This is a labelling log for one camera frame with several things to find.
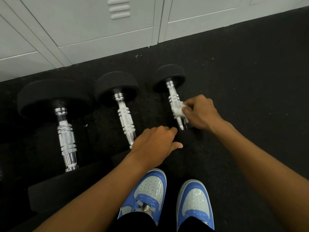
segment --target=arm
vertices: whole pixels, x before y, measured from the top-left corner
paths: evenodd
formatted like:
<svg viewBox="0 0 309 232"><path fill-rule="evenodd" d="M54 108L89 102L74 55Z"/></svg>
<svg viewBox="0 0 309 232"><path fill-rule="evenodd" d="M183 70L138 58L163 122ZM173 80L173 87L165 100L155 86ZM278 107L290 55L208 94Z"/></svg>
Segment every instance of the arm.
<svg viewBox="0 0 309 232"><path fill-rule="evenodd" d="M146 129L131 152L108 175L73 199L35 232L104 231L138 181L182 144L173 142L176 128Z"/></svg>
<svg viewBox="0 0 309 232"><path fill-rule="evenodd" d="M273 213L291 231L309 231L309 181L242 136L224 121L211 99L184 102L188 120L212 132L231 152L238 167Z"/></svg>

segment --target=forearm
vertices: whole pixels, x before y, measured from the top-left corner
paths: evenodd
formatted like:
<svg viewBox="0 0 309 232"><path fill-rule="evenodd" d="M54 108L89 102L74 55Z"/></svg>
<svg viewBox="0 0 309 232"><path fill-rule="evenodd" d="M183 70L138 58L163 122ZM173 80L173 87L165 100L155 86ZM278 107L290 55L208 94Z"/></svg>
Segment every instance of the forearm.
<svg viewBox="0 0 309 232"><path fill-rule="evenodd" d="M104 231L137 182L146 174L130 155L113 171L68 203L35 231Z"/></svg>
<svg viewBox="0 0 309 232"><path fill-rule="evenodd" d="M309 181L264 152L232 125L213 130L249 183L290 230L309 231Z"/></svg>

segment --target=hand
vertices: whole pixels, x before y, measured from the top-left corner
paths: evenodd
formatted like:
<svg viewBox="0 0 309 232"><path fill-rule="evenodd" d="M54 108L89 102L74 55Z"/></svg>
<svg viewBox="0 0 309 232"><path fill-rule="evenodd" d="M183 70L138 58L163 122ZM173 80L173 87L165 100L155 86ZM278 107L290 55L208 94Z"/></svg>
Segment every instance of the hand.
<svg viewBox="0 0 309 232"><path fill-rule="evenodd" d="M190 98L183 104L187 107L183 107L182 111L195 128L214 132L215 126L224 121L215 109L213 101L204 95Z"/></svg>
<svg viewBox="0 0 309 232"><path fill-rule="evenodd" d="M177 131L175 127L164 126L145 129L134 141L127 157L135 157L137 163L143 164L147 170L159 166L172 151L183 148L181 143L173 142Z"/></svg>

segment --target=blue and white sneaker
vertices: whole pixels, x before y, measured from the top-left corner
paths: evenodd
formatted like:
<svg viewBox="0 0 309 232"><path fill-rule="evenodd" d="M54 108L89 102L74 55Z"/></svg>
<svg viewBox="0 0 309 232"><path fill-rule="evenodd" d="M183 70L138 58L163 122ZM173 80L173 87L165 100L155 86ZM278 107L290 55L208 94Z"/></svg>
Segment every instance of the blue and white sneaker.
<svg viewBox="0 0 309 232"><path fill-rule="evenodd" d="M214 230L208 193L203 183L198 180L188 180L180 189L176 204L177 230L188 217L195 217Z"/></svg>
<svg viewBox="0 0 309 232"><path fill-rule="evenodd" d="M166 191L166 176L160 169L150 170L134 187L120 208L118 219L131 212L144 212L158 225Z"/></svg>

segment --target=person's left arm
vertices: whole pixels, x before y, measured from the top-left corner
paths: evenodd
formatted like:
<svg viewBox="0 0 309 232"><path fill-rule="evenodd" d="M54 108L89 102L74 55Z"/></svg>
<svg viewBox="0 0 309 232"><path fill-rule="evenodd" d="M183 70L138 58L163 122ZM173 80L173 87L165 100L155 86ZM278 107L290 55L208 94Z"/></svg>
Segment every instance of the person's left arm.
<svg viewBox="0 0 309 232"><path fill-rule="evenodd" d="M138 181L182 144L173 142L176 128L146 129L131 152L108 175L60 209L35 232L104 231Z"/></svg>

